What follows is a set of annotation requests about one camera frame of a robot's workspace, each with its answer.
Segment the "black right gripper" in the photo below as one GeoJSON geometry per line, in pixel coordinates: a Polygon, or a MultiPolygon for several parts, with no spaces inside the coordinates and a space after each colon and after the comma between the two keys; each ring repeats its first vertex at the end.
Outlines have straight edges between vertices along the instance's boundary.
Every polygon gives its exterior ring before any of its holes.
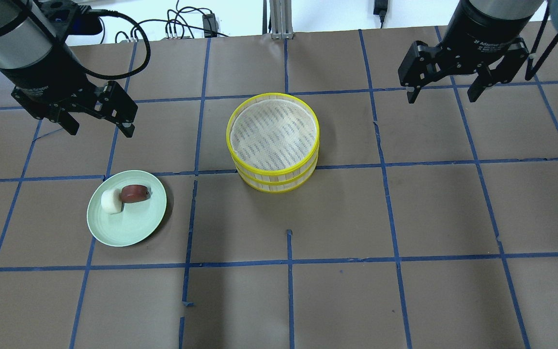
{"type": "Polygon", "coordinates": [[[469,102],[476,102],[487,88],[510,82],[528,58],[521,37],[506,43],[488,43],[467,33],[445,35],[436,46],[423,41],[410,45],[398,68],[401,86],[409,104],[414,104],[421,88],[452,75],[478,74],[467,90],[469,102]]]}

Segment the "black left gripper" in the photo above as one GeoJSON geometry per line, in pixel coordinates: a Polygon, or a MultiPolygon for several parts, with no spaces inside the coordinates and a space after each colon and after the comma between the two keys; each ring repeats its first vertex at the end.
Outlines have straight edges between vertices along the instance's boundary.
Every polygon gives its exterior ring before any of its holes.
{"type": "Polygon", "coordinates": [[[11,96],[31,117],[57,122],[69,135],[79,130],[71,115],[75,112],[114,122],[126,138],[133,137],[138,106],[126,90],[116,81],[93,84],[72,61],[39,61],[12,69],[11,82],[11,96]]]}

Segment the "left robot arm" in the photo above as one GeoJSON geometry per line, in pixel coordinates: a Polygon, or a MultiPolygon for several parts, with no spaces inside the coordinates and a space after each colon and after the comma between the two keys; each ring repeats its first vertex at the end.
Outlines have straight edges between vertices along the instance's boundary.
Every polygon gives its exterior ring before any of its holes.
{"type": "Polygon", "coordinates": [[[76,135],[79,123],[72,113],[86,113],[111,122],[128,138],[133,136],[138,106],[119,80],[142,72],[107,75],[85,67],[66,44],[71,35],[102,31],[101,18],[121,18],[139,24],[117,11],[81,6],[73,0],[0,0],[0,72],[10,80],[11,96],[31,117],[60,125],[76,135]]]}

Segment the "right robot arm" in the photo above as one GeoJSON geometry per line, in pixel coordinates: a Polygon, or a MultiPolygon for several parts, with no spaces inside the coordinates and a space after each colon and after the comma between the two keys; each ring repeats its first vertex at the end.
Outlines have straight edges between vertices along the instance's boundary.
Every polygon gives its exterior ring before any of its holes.
{"type": "Polygon", "coordinates": [[[533,46],[521,31],[540,8],[540,0],[461,0],[437,46],[415,41],[397,73],[413,104],[421,89],[443,77],[476,74],[468,89],[471,102],[485,89],[507,84],[526,64],[530,80],[558,44],[558,0],[547,1],[533,46]]]}

